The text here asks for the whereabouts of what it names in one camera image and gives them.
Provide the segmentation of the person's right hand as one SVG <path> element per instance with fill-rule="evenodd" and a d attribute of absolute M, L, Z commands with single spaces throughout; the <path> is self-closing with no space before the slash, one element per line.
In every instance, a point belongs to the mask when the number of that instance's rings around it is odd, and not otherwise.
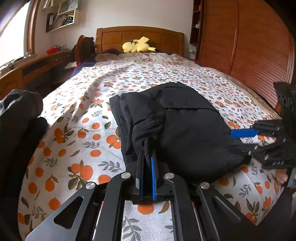
<path fill-rule="evenodd" d="M 283 185 L 288 180 L 287 169 L 276 169 L 275 176 L 281 185 Z"/>

